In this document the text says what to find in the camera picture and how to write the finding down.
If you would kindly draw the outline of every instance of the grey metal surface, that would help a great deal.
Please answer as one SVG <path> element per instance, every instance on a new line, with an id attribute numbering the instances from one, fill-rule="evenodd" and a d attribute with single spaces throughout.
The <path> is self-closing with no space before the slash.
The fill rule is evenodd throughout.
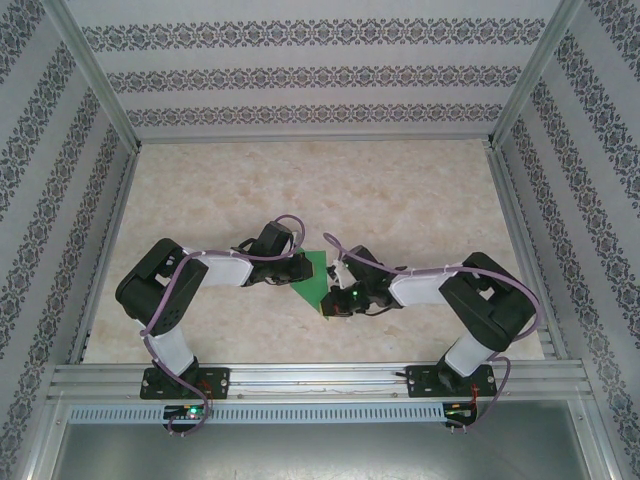
<path id="1" fill-rule="evenodd" d="M 408 398 L 405 380 L 395 375 L 395 372 L 404 371 L 406 365 L 224 365 L 231 369 L 225 403 L 440 401 L 439 398 Z M 148 365 L 58 365 L 47 401 L 56 403 L 61 400 L 75 405 L 153 404 L 154 401 L 141 401 L 138 398 L 145 368 Z M 505 373 L 504 364 L 496 362 L 493 369 L 496 380 L 500 381 Z M 580 360 L 519 360 L 513 362 L 505 394 L 500 400 L 575 400 L 591 397 L 591 386 Z M 455 400 L 468 399 L 459 397 Z"/>
<path id="2" fill-rule="evenodd" d="M 327 423 L 424 423 L 443 422 L 442 403 L 356 403 L 356 404 L 285 404 L 226 405 L 213 402 L 207 423 L 212 424 L 327 424 Z M 76 405 L 71 409 L 73 425 L 159 424 L 162 405 Z M 196 423 L 177 419 L 174 423 Z"/>
<path id="3" fill-rule="evenodd" d="M 161 427 L 68 425 L 53 478 L 589 478 L 565 402 L 501 403 L 467 435 L 435 424 L 218 425 L 186 439 Z"/>

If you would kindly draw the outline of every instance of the marble floor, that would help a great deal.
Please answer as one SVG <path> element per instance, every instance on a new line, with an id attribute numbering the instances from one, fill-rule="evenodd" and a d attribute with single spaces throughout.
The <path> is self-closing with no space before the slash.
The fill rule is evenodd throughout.
<path id="1" fill-rule="evenodd" d="M 388 265 L 441 266 L 481 250 L 519 276 L 479 140 L 145 145 L 85 362 L 149 362 L 114 293 L 157 240 L 227 249 L 282 213 L 305 221 L 304 247 L 328 262 L 325 231 Z M 446 305 L 325 320 L 291 288 L 265 284 L 202 288 L 181 325 L 209 363 L 429 361 L 464 332 Z M 535 334 L 508 354 L 543 358 Z"/>

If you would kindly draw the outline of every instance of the robotic arm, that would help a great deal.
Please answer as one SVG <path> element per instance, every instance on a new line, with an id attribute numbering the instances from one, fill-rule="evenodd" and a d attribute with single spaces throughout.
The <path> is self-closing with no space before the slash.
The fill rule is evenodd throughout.
<path id="1" fill-rule="evenodd" d="M 300 224 L 300 238 L 296 241 L 293 232 L 279 223 L 287 217 Z M 209 414 L 208 400 L 213 398 L 213 392 L 203 382 L 211 377 L 205 376 L 213 375 L 213 370 L 226 370 L 228 375 L 228 369 L 222 368 L 204 372 L 207 369 L 199 368 L 197 358 L 186 344 L 179 322 L 193 296 L 201 286 L 248 287 L 260 282 L 286 285 L 311 278 L 312 263 L 303 252 L 296 252 L 304 232 L 300 219 L 283 215 L 269 222 L 257 239 L 250 238 L 229 251 L 188 250 L 165 238 L 118 286 L 116 300 L 143 328 L 140 335 L 156 367 L 149 370 L 163 385 L 156 389 L 163 396 L 156 398 L 203 400 L 200 422 L 183 431 L 182 436 L 200 428 Z M 407 377 L 408 385 L 415 385 L 409 386 L 410 396 L 412 392 L 414 396 L 434 396 L 436 391 L 443 397 L 466 396 L 474 374 L 475 378 L 484 375 L 486 381 L 492 378 L 490 367 L 481 368 L 484 362 L 537 328 L 540 316 L 535 295 L 483 253 L 473 253 L 461 264 L 444 269 L 394 269 L 378 262 L 363 246 L 348 251 L 332 235 L 325 233 L 324 237 L 341 252 L 327 269 L 337 285 L 331 287 L 321 302 L 325 316 L 379 315 L 421 303 L 446 303 L 467 327 L 467 333 L 443 355 L 435 369 L 408 366 L 400 374 Z M 379 307 L 376 312 L 369 311 L 373 303 Z M 534 314 L 533 325 L 520 333 Z M 416 372 L 421 377 L 417 381 L 412 376 Z M 218 383 L 225 385 L 227 378 L 223 373 Z M 428 395 L 417 392 L 417 382 L 428 386 L 425 389 Z M 224 388 L 216 398 L 226 398 Z M 172 419 L 167 426 L 170 433 L 174 433 Z"/>
<path id="2" fill-rule="evenodd" d="M 473 253 L 446 271 L 409 272 L 385 267 L 362 245 L 345 252 L 333 237 L 325 238 L 344 256 L 328 269 L 338 285 L 322 300 L 324 315 L 378 315 L 418 304 L 449 304 L 456 312 L 467 332 L 437 365 L 439 382 L 452 393 L 496 352 L 522 338 L 520 332 L 536 313 L 533 294 L 484 253 Z M 369 313 L 373 303 L 381 310 Z"/>
<path id="3" fill-rule="evenodd" d="M 260 282 L 287 285 L 311 278 L 312 263 L 304 253 L 293 253 L 301 242 L 294 244 L 293 232 L 277 220 L 269 222 L 257 239 L 250 238 L 229 252 L 197 252 L 165 238 L 120 282 L 116 300 L 143 328 L 154 364 L 183 396 L 189 389 L 174 377 L 196 385 L 199 365 L 179 322 L 198 288 L 249 287 Z M 282 253 L 287 245 L 290 256 Z M 167 297 L 170 279 L 172 289 Z"/>

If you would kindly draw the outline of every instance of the striped wallpaper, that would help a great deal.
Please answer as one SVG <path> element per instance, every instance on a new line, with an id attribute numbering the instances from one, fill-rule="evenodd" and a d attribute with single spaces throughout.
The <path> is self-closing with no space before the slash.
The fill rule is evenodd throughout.
<path id="1" fill-rule="evenodd" d="M 70 0 L 144 140 L 489 134 L 558 0 Z"/>
<path id="2" fill-rule="evenodd" d="M 503 145 L 566 346 L 640 478 L 640 2 L 585 2 Z"/>
<path id="3" fill-rule="evenodd" d="M 37 0 L 0 0 L 0 480 L 95 284 L 130 155 Z"/>

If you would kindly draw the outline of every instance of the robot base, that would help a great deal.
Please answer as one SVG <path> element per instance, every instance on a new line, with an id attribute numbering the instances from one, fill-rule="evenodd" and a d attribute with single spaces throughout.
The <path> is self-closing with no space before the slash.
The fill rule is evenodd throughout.
<path id="1" fill-rule="evenodd" d="M 229 392 L 228 368 L 199 367 L 192 383 L 211 400 L 225 400 Z M 140 387 L 142 400 L 198 400 L 195 393 L 177 385 L 159 369 L 152 367 L 144 371 Z"/>
<path id="2" fill-rule="evenodd" d="M 496 381 L 491 365 L 480 365 L 471 376 L 465 379 L 455 395 L 438 379 L 436 365 L 409 365 L 404 373 L 397 375 L 406 377 L 409 398 L 471 397 L 474 385 L 477 387 L 476 396 L 478 397 L 493 397 L 496 394 Z"/>

